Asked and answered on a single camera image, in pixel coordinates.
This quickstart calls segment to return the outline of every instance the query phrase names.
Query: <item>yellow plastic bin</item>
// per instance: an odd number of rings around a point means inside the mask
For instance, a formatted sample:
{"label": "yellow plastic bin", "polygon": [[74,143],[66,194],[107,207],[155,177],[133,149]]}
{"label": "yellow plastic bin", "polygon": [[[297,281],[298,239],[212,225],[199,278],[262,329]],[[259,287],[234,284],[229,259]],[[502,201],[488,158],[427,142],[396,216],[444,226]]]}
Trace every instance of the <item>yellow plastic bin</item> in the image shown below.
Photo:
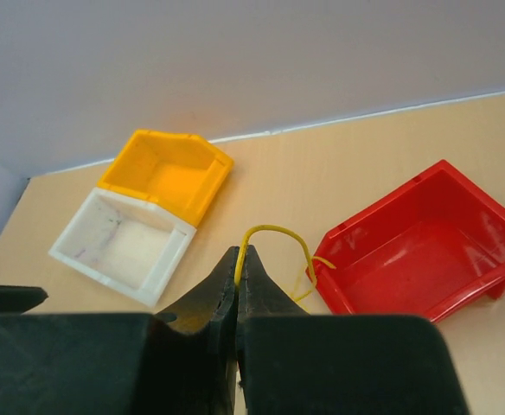
{"label": "yellow plastic bin", "polygon": [[156,203],[197,227],[232,167],[202,137],[137,130],[97,186]]}

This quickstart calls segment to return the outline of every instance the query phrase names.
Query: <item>wire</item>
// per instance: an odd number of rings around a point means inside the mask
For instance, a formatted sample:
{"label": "wire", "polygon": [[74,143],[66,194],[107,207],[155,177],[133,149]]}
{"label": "wire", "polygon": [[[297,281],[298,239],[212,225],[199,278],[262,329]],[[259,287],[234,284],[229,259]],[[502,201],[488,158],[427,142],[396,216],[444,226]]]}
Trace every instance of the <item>wire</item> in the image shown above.
{"label": "wire", "polygon": [[[259,232],[259,231],[273,231],[273,232],[284,233],[286,235],[291,236],[303,248],[304,256],[306,257],[306,263],[308,265],[310,279],[312,281],[312,286],[302,296],[297,297],[297,298],[293,298],[293,301],[295,303],[298,303],[299,301],[301,301],[302,299],[307,297],[309,294],[311,294],[314,291],[314,288],[316,287],[317,277],[316,277],[316,274],[314,273],[314,265],[312,264],[312,259],[317,259],[318,261],[327,265],[331,269],[336,268],[327,259],[320,258],[320,257],[311,257],[310,252],[308,250],[308,246],[306,245],[306,242],[304,242],[304,239],[302,239],[299,235],[294,233],[292,230],[287,229],[286,227],[279,227],[277,225],[257,225],[255,227],[250,228],[248,231],[246,231],[245,235],[243,236],[243,240],[241,241],[241,246],[239,248],[239,254],[237,255],[237,264],[235,265],[235,274],[233,275],[233,281],[235,282],[235,286],[237,288],[239,288],[239,285],[241,282],[241,273],[243,272],[243,264],[245,264],[246,247],[248,246],[249,239],[251,238],[251,236],[253,236],[254,233]],[[295,283],[295,290],[293,290],[293,294],[297,290],[297,287],[298,287],[298,279],[297,279],[297,282]]]}

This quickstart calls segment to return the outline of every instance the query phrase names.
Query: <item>plastic storage bin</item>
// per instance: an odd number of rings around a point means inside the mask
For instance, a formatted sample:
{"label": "plastic storage bin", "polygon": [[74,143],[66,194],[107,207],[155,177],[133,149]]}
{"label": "plastic storage bin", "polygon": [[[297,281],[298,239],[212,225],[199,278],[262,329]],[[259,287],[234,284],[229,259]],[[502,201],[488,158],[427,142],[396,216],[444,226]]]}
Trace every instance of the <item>plastic storage bin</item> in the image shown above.
{"label": "plastic storage bin", "polygon": [[232,167],[199,136],[138,130],[97,186],[156,203],[197,227]]}
{"label": "plastic storage bin", "polygon": [[336,314],[434,322],[505,291],[505,208],[441,161],[329,231],[317,289]]}
{"label": "plastic storage bin", "polygon": [[153,306],[195,235],[155,203],[95,188],[49,254]]}

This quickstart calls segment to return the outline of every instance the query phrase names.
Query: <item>white plastic bin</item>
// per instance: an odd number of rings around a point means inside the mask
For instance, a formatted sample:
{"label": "white plastic bin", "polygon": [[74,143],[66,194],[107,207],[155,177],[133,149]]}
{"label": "white plastic bin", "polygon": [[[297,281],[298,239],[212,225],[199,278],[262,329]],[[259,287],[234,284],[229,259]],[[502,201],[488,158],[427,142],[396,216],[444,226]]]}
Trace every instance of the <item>white plastic bin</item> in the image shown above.
{"label": "white plastic bin", "polygon": [[152,307],[195,231],[155,203],[95,188],[49,254]]}

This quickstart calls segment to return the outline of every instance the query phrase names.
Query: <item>beige tabletop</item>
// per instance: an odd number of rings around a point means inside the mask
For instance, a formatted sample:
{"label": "beige tabletop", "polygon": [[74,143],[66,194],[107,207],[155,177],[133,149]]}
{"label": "beige tabletop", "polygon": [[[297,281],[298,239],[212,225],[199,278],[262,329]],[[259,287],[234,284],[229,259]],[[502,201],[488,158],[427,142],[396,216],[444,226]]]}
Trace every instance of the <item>beige tabletop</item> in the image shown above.
{"label": "beige tabletop", "polygon": [[[442,158],[505,206],[505,95],[220,147],[235,160],[233,173],[154,310],[205,278],[249,227],[289,227],[314,251],[330,228]],[[47,255],[105,167],[32,179],[4,229],[0,284],[39,285],[49,294],[32,312],[148,310]],[[268,273],[289,292],[304,268],[297,242],[259,233],[251,243]],[[302,305],[310,313],[328,313],[317,293]],[[480,300],[438,327],[472,411],[505,413],[505,297]],[[242,412],[242,402],[236,412]]]}

